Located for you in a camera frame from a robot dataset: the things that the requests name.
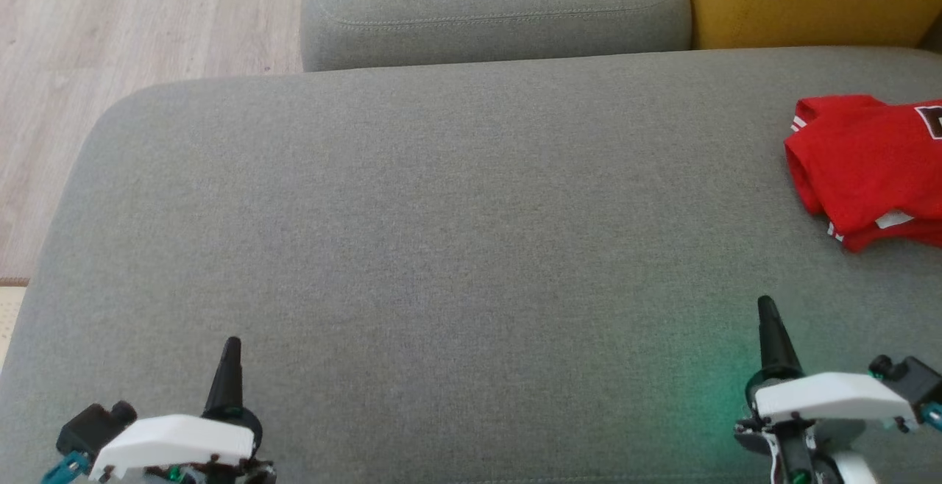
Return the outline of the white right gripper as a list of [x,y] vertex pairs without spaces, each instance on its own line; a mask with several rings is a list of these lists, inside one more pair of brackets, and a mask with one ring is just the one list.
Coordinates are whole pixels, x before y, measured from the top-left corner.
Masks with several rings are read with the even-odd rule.
[[919,426],[915,405],[869,374],[804,374],[774,300],[761,296],[757,309],[762,368],[747,382],[749,413],[734,425],[737,440],[809,443],[826,420],[886,421],[906,433]]

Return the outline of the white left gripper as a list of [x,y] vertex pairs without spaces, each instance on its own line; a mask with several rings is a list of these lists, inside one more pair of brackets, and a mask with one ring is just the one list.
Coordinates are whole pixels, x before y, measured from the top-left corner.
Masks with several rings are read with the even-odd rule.
[[260,482],[262,428],[243,404],[241,340],[229,337],[199,416],[138,419],[131,407],[107,412],[117,433],[97,448],[90,480],[121,480],[141,470],[167,482]]

